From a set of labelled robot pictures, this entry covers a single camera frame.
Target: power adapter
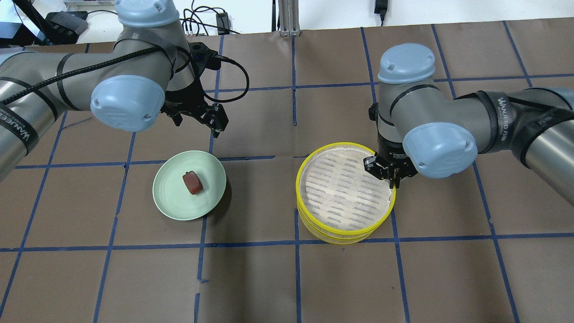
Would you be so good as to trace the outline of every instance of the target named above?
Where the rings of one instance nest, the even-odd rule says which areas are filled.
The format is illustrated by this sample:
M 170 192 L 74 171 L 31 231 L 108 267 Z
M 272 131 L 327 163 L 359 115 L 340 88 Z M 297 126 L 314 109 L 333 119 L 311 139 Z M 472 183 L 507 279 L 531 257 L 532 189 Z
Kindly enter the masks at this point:
M 215 15 L 215 19 L 217 20 L 217 34 L 229 34 L 229 30 L 231 29 L 231 21 L 229 20 L 229 16 L 226 12 L 218 13 Z
M 375 13 L 381 17 L 381 26 L 389 9 L 389 0 L 375 0 Z

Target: yellow rim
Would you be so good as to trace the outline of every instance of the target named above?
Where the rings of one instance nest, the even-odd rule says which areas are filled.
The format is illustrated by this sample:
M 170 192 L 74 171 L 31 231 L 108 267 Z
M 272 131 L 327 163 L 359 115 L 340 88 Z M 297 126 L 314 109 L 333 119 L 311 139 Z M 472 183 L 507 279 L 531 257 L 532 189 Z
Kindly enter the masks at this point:
M 369 231 L 374 231 L 376 228 L 378 228 L 381 223 L 383 223 L 384 220 L 386 220 L 389 216 L 389 214 L 391 213 L 393 207 L 394 207 L 394 203 L 395 203 L 395 198 L 396 198 L 396 189 L 395 187 L 392 188 L 393 192 L 391 194 L 391 201 L 390 201 L 390 205 L 389 205 L 389 209 L 387 210 L 387 212 L 385 213 L 385 215 L 379 220 L 377 221 L 375 224 L 373 224 L 372 226 L 369 226 L 367 228 L 363 228 L 360 230 L 341 230 L 341 229 L 335 229 L 332 228 L 328 225 L 323 224 L 321 221 L 317 220 L 317 218 L 315 218 L 311 212 L 309 212 L 309 210 L 307 209 L 307 207 L 305 206 L 305 204 L 303 203 L 303 199 L 301 198 L 301 190 L 300 190 L 300 184 L 301 184 L 301 174 L 303 173 L 303 169 L 305 168 L 305 166 L 307 165 L 307 163 L 318 153 L 327 150 L 329 148 L 335 147 L 335 146 L 339 146 L 339 145 L 350 145 L 350 146 L 355 146 L 355 147 L 359 147 L 362 149 L 365 149 L 366 151 L 368 151 L 369 153 L 371 153 L 372 155 L 375 154 L 374 151 L 372 151 L 371 149 L 369 149 L 368 147 L 365 147 L 363 145 L 360 144 L 355 144 L 355 143 L 347 143 L 347 142 L 341 142 L 341 143 L 334 143 L 334 144 L 328 144 L 326 146 L 323 146 L 317 150 L 315 150 L 312 154 L 310 154 L 307 158 L 305 158 L 305 160 L 303 161 L 303 164 L 301 165 L 301 167 L 299 167 L 299 172 L 297 172 L 297 179 L 295 181 L 295 192 L 297 194 L 297 203 L 301 206 L 301 212 L 303 212 L 305 214 L 305 216 L 311 220 L 314 224 L 316 224 L 319 228 L 322 228 L 328 232 L 331 233 L 336 233 L 336 234 L 342 234 L 342 235 L 349 235 L 349 234 L 363 234 L 363 233 L 367 233 Z
M 313 227 L 311 226 L 311 224 L 309 223 L 309 220 L 303 216 L 301 216 L 301 213 L 299 214 L 299 217 L 301 218 L 301 222 L 303 222 L 303 225 L 307 228 L 307 230 L 309 232 L 311 232 L 311 234 L 316 237 L 317 239 L 320 239 L 321 241 L 325 241 L 326 243 L 330 243 L 330 244 L 338 244 L 338 245 L 347 245 L 347 244 L 353 244 L 353 243 L 357 243 L 361 240 L 364 240 L 366 238 L 368 238 L 372 232 L 370 232 L 369 234 L 363 236 L 363 237 L 359 237 L 359 238 L 353 238 L 353 239 L 336 239 L 336 238 L 332 238 L 330 236 L 327 236 L 324 233 L 321 233 L 317 230 L 314 230 Z
M 329 231 L 325 231 L 322 230 L 321 228 L 319 228 L 318 226 L 316 226 L 314 223 L 309 222 L 309 218 L 305 215 L 304 212 L 302 212 L 301 210 L 301 205 L 299 203 L 297 203 L 297 210 L 299 211 L 299 217 L 303 218 L 305 220 L 305 222 L 307 222 L 311 228 L 316 231 L 319 234 L 325 235 L 331 239 L 336 239 L 336 240 L 351 240 L 351 239 L 364 239 L 366 236 L 370 235 L 373 231 L 375 231 L 375 229 L 364 233 L 364 234 L 340 234 L 338 237 L 334 236 L 335 233 L 329 232 Z

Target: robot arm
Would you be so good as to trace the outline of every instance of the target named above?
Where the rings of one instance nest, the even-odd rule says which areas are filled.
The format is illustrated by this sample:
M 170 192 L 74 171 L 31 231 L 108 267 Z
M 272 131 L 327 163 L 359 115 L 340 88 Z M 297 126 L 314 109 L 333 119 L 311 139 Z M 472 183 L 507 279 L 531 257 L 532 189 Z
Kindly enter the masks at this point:
M 574 91 L 479 91 L 450 101 L 432 80 L 434 65 L 432 51 L 419 44 L 382 56 L 380 102 L 369 111 L 379 147 L 365 170 L 398 187 L 418 172 L 445 178 L 478 153 L 509 149 L 574 204 Z
M 202 43 L 188 44 L 172 0 L 115 7 L 124 30 L 109 54 L 0 55 L 0 181 L 66 110 L 91 110 L 129 132 L 148 129 L 160 112 L 178 126 L 182 114 L 192 116 L 214 137 L 225 130 L 225 111 L 207 105 L 199 76 L 222 61 L 239 64 Z

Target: cable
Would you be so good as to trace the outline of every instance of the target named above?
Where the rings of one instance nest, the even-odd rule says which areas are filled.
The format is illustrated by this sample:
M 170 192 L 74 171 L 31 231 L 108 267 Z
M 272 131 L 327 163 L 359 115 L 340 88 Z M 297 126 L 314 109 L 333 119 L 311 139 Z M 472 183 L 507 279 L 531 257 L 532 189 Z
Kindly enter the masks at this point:
M 212 98 L 207 93 L 205 93 L 205 91 L 203 91 L 203 96 L 208 98 L 209 100 L 211 100 L 213 102 L 216 102 L 216 103 L 228 103 L 228 102 L 237 101 L 237 100 L 243 98 L 247 94 L 247 92 L 249 91 L 249 75 L 247 74 L 247 71 L 245 70 L 245 68 L 243 66 L 241 66 L 241 64 L 230 59 L 229 57 L 220 56 L 220 55 L 216 55 L 215 57 L 219 58 L 221 61 L 224 61 L 226 63 L 230 63 L 231 65 L 235 65 L 235 66 L 239 67 L 239 69 L 243 72 L 243 74 L 245 74 L 245 90 L 243 91 L 243 93 L 241 93 L 238 96 L 236 96 L 235 98 L 231 98 L 231 99 L 219 100 L 216 98 Z
M 191 14 L 191 17 L 189 17 L 189 18 L 187 18 L 187 16 L 185 15 L 185 13 L 188 12 L 188 11 L 189 11 L 190 14 Z M 195 17 L 197 18 L 197 20 L 203 24 L 203 21 L 201 20 L 201 18 L 199 18 L 199 16 L 198 16 L 195 12 L 193 12 L 193 11 L 187 9 L 187 8 L 185 8 L 185 9 L 183 10 L 183 22 L 182 22 L 182 24 L 184 24 L 186 21 L 195 22 L 195 23 L 197 24 L 197 33 L 195 34 L 195 36 L 199 36 L 199 22 L 195 21 L 195 20 L 193 19 L 193 16 L 195 16 Z M 193 33 L 193 29 L 192 29 L 192 27 L 191 27 L 191 24 L 189 25 L 189 28 L 191 29 L 191 32 Z M 203 30 L 205 31 L 205 35 L 206 35 L 206 36 L 209 36 L 209 35 L 210 35 L 210 34 L 207 32 L 207 28 L 205 28 L 205 26 L 203 26 Z
M 182 52 L 185 56 L 187 56 L 187 61 L 185 62 L 185 64 L 183 64 L 182 66 L 180 66 L 178 69 L 175 70 L 175 73 L 179 73 L 181 71 L 183 71 L 189 64 L 191 64 L 191 54 L 185 50 L 185 48 L 180 47 L 180 46 L 176 46 L 176 49 L 178 52 Z
M 202 22 L 197 22 L 197 21 L 193 20 L 193 18 L 187 18 L 187 19 L 182 19 L 182 18 L 180 18 L 180 20 L 191 21 L 191 22 L 194 22 L 194 23 L 196 23 L 196 24 L 200 24 L 200 25 L 203 25 L 203 26 L 208 26 L 208 27 L 217 28 L 217 29 L 219 29 L 219 30 L 226 30 L 226 31 L 228 31 L 228 32 L 230 32 L 230 33 L 241 34 L 241 33 L 238 33 L 238 32 L 236 32 L 236 31 L 231 30 L 231 29 L 228 29 L 228 28 L 223 28 L 223 27 L 219 27 L 219 26 L 213 26 L 213 25 L 210 25 L 210 24 L 204 24 L 204 23 L 202 23 Z
M 109 13 L 115 14 L 116 16 L 118 15 L 117 12 L 113 12 L 113 11 L 111 11 L 111 10 L 103 10 L 103 9 L 102 9 L 102 10 L 90 11 L 90 12 L 88 12 L 88 15 L 91 14 L 91 13 L 94 13 L 94 12 L 109 12 Z
M 191 58 L 191 54 L 190 54 L 188 51 L 186 51 L 186 50 L 185 50 L 184 48 L 182 48 L 182 47 L 178 47 L 177 50 L 180 51 L 180 52 L 182 52 L 185 56 L 187 56 L 187 61 L 188 61 L 189 63 L 191 63 L 192 58 Z M 243 97 L 247 94 L 247 92 L 249 91 L 249 74 L 247 74 L 247 71 L 245 70 L 245 68 L 244 68 L 243 66 L 241 66 L 241 64 L 239 64 L 239 63 L 237 63 L 236 61 L 230 59 L 229 57 L 225 57 L 225 56 L 221 56 L 221 55 L 215 55 L 214 57 L 220 59 L 221 61 L 224 61 L 224 62 L 226 62 L 226 63 L 230 63 L 230 64 L 232 64 L 232 65 L 235 65 L 235 66 L 239 67 L 239 69 L 243 72 L 243 74 L 245 74 L 245 84 L 246 84 L 246 85 L 245 85 L 245 90 L 243 91 L 243 93 L 239 94 L 239 95 L 238 95 L 237 97 L 235 97 L 235 98 L 219 100 L 219 99 L 210 97 L 210 96 L 209 96 L 207 93 L 205 93 L 205 91 L 202 89 L 203 96 L 206 97 L 206 98 L 208 98 L 209 100 L 211 100 L 211 101 L 213 101 L 213 102 L 216 102 L 216 103 L 229 103 L 229 102 L 237 101 L 237 100 L 243 98 Z
M 223 8 L 220 8 L 220 7 L 217 7 L 217 8 L 223 10 L 223 13 L 226 13 L 226 11 L 225 11 Z M 192 12 L 193 12 L 194 14 L 195 14 L 196 12 L 206 12 L 206 11 L 211 10 L 211 11 L 213 11 L 213 12 L 215 13 L 216 19 L 219 18 L 219 20 L 221 20 L 221 26 L 225 26 L 225 22 L 223 21 L 223 18 L 219 16 L 219 13 L 217 12 L 217 10 L 215 10 L 215 8 L 208 7 L 208 6 L 199 6 L 199 7 L 195 8 L 195 9 L 193 9 L 193 6 L 192 6 L 191 9 L 192 9 Z
M 98 63 L 98 64 L 94 64 L 94 65 L 92 65 L 92 66 L 78 68 L 77 70 L 73 70 L 73 71 L 70 71 L 70 72 L 66 72 L 66 73 L 60 74 L 60 75 L 58 75 L 58 76 L 54 76 L 53 78 L 49 78 L 49 79 L 47 79 L 47 80 L 43 80 L 42 82 L 40 82 L 40 83 L 38 83 L 38 84 L 35 84 L 35 85 L 32 85 L 32 86 L 30 86 L 30 87 L 27 87 L 26 89 L 24 89 L 24 90 L 22 90 L 22 91 L 20 91 L 20 92 L 18 92 L 18 93 L 16 93 L 16 94 L 14 94 L 14 95 L 12 95 L 11 97 L 6 98 L 6 99 L 4 99 L 4 100 L 2 100 L 2 101 L 0 101 L 0 102 L 2 102 L 2 104 L 4 104 L 4 105 L 8 105 L 8 104 L 10 104 L 10 103 L 12 103 L 12 102 L 14 102 L 14 101 L 16 101 L 16 100 L 22 98 L 22 97 L 24 97 L 24 96 L 26 96 L 26 95 L 28 95 L 28 94 L 34 92 L 34 91 L 37 91 L 37 90 L 39 90 L 39 89 L 41 89 L 41 88 L 43 88 L 43 87 L 45 87 L 45 86 L 48 86 L 48 85 L 50 85 L 50 84 L 52 84 L 52 83 L 56 83 L 56 82 L 58 82 L 58 81 L 60 81 L 60 80 L 63 80 L 63 79 L 66 79 L 66 78 L 70 78 L 70 77 L 72 77 L 72 76 L 84 74 L 84 73 L 87 73 L 87 72 L 99 70 L 99 69 L 101 69 L 101 68 L 108 67 L 108 66 L 111 66 L 111 65 L 114 65 L 114 64 L 123 62 L 123 61 L 125 61 L 125 60 L 129 60 L 129 59 L 132 59 L 132 58 L 135 58 L 135 57 L 138 57 L 138 56 L 142 56 L 142 55 L 145 55 L 145 54 L 153 53 L 153 52 L 159 52 L 159 51 L 162 51 L 162 50 L 163 50 L 163 49 L 162 49 L 161 47 L 150 47 L 150 48 L 142 49 L 142 50 L 140 50 L 140 51 L 133 52 L 133 53 L 130 53 L 130 54 L 126 54 L 126 55 L 123 55 L 123 56 L 120 56 L 120 57 L 116 57 L 115 59 L 110 59 L 110 60 L 107 60 L 107 61 L 104 61 L 104 62 L 101 62 L 101 63 Z

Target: yellow steamer basket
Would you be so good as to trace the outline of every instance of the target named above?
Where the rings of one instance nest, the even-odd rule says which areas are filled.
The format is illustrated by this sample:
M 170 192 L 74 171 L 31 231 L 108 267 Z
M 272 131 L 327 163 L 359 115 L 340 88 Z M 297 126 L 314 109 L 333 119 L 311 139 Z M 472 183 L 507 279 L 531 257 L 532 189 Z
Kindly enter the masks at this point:
M 297 173 L 297 209 L 305 227 L 332 244 L 369 237 L 391 213 L 395 189 L 364 170 L 374 151 L 355 143 L 326 145 L 309 155 Z

